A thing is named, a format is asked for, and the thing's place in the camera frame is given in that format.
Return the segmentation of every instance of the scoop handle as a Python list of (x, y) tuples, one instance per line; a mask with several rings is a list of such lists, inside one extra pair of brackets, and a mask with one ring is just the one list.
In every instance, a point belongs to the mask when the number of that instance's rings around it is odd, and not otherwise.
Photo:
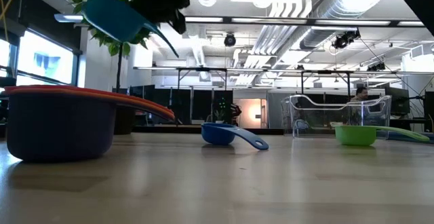
[(157, 26), (151, 22), (149, 22), (148, 20), (144, 20), (144, 24), (143, 26), (154, 32), (155, 34), (157, 34), (158, 36), (160, 36), (162, 38), (162, 40), (164, 40), (170, 47), (170, 49), (173, 51), (173, 53), (176, 55), (177, 58), (179, 58), (178, 53), (176, 52), (175, 48), (170, 44), (169, 40), (167, 40), (167, 38), (165, 38), (165, 36), (163, 35), (163, 33), (157, 28)]
[(402, 135), (409, 136), (409, 137), (414, 138), (414, 139), (419, 140), (419, 141), (429, 141), (428, 136), (424, 136), (420, 133), (412, 132), (412, 131), (401, 129), (401, 128), (392, 128), (392, 127), (388, 127), (388, 126), (367, 126), (367, 127), (371, 127), (371, 128), (375, 128), (375, 129), (379, 129), (379, 130), (386, 130), (386, 131), (390, 131), (390, 132), (398, 132)]
[(255, 149), (259, 150), (267, 150), (269, 148), (269, 145), (262, 140), (258, 135), (251, 133), (247, 130), (244, 130), (242, 128), (234, 127), (234, 128), (221, 128), (214, 126), (214, 129), (216, 130), (226, 130), (229, 132), (232, 132), (233, 134), (241, 137), (242, 139), (246, 140), (251, 146), (253, 146)]

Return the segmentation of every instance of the clear plastic container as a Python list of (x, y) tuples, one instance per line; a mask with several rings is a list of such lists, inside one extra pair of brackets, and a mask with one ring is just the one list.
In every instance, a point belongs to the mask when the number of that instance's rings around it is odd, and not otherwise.
[[(293, 137), (334, 137), (334, 126), (389, 126), (391, 96), (347, 104), (318, 104), (308, 96), (293, 95), (282, 100), (285, 133)], [(378, 138), (387, 133), (378, 131)]]

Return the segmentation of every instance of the blue scoop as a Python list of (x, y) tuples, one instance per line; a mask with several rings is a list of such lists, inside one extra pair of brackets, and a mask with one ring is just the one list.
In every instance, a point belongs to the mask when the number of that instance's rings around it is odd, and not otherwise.
[(144, 27), (160, 36), (169, 45), (176, 57), (179, 57), (174, 47), (157, 26), (125, 2), (120, 0), (87, 0), (83, 6), (83, 16), (94, 27), (121, 43), (133, 40), (140, 29)]
[(241, 137), (259, 150), (267, 150), (269, 145), (259, 136), (228, 124), (204, 123), (202, 124), (202, 137), (213, 145), (229, 145), (236, 136)]

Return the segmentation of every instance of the potted plant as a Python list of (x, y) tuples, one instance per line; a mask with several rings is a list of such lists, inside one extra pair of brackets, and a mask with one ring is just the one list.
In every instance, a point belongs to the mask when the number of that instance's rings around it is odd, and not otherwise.
[(223, 119), (223, 117), (224, 117), (224, 111), (223, 110), (215, 111), (214, 115), (216, 116), (216, 123), (219, 123), (219, 124), (223, 124), (224, 123), (224, 119)]
[[(71, 0), (71, 4), (73, 4), (74, 14), (80, 14), (83, 6), (85, 6), (87, 0)], [(128, 4), (130, 4), (133, 0), (121, 0)], [(88, 30), (92, 34), (92, 39), (96, 39), (100, 42), (100, 47), (105, 45), (107, 47), (107, 51), (113, 57), (118, 55), (118, 63), (117, 63), (117, 74), (116, 74), (116, 92), (119, 93), (120, 89), (120, 77), (121, 77), (121, 66), (122, 66), (122, 57), (127, 58), (130, 55), (131, 46), (140, 44), (144, 48), (146, 47), (146, 40), (149, 38), (149, 30), (142, 28), (135, 38), (129, 43), (120, 43), (117, 40), (109, 37), (99, 29), (92, 26), (86, 19), (84, 18), (82, 23), (87, 24), (89, 26)], [(132, 108), (127, 107), (118, 107), (116, 112), (116, 121), (115, 121), (115, 134), (130, 134), (134, 125), (134, 118), (136, 116), (136, 111)]]

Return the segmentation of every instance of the green measuring cup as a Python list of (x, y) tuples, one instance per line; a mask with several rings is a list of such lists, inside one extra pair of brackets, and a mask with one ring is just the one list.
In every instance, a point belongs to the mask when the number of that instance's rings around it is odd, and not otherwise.
[(387, 126), (335, 126), (336, 139), (342, 145), (370, 146), (375, 143), (377, 130), (398, 132), (420, 141), (429, 141), (429, 137), (417, 132)]

